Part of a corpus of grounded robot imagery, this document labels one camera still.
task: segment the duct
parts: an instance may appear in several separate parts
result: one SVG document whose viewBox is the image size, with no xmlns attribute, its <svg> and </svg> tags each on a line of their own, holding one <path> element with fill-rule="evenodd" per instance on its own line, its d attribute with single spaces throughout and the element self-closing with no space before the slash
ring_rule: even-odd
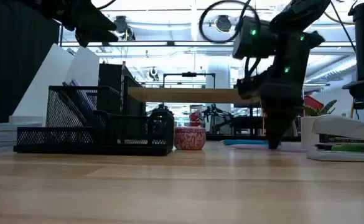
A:
<svg viewBox="0 0 364 224">
<path fill-rule="evenodd" d="M 346 57 L 306 78 L 305 83 L 326 82 L 341 79 L 356 70 L 356 56 Z"/>
</svg>

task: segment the white ceiling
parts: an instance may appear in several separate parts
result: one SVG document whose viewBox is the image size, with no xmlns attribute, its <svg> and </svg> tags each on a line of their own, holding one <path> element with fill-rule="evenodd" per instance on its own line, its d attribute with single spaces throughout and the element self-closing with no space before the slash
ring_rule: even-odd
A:
<svg viewBox="0 0 364 224">
<path fill-rule="evenodd" d="M 95 6 L 106 4 L 110 0 L 92 0 Z M 252 0 L 251 6 L 258 9 L 261 19 L 270 21 L 290 0 Z M 127 23 L 133 28 L 136 40 L 158 41 L 158 40 L 203 40 L 198 33 L 198 19 L 203 10 L 214 0 L 117 0 L 103 11 L 103 14 L 111 20 L 116 16 L 126 16 Z M 354 0 L 333 1 L 337 10 L 345 22 L 351 22 L 352 18 L 347 12 Z M 237 4 L 225 4 L 210 12 L 205 20 L 204 32 L 213 39 L 227 39 L 231 34 L 220 33 L 213 26 L 209 27 L 210 19 L 218 15 L 229 15 L 232 22 L 236 22 L 241 11 Z M 332 7 L 327 12 L 334 18 Z M 340 24 L 322 16 L 307 32 L 317 30 L 327 42 L 348 41 Z M 355 38 L 354 26 L 347 26 L 352 39 Z M 64 40 L 74 42 L 73 32 L 65 31 Z M 104 56 L 109 63 L 121 63 L 127 61 L 133 75 L 138 79 L 147 77 L 147 71 L 156 67 L 161 73 L 188 72 L 205 69 L 207 59 L 211 55 L 230 55 L 232 47 L 92 47 L 92 51 Z M 309 58 L 307 74 L 313 74 L 321 68 L 336 62 L 344 55 L 352 54 L 349 47 L 318 48 L 313 50 Z M 258 72 L 267 69 L 273 62 L 272 58 L 262 60 Z M 232 78 L 242 75 L 243 66 L 239 60 L 231 60 Z"/>
</svg>

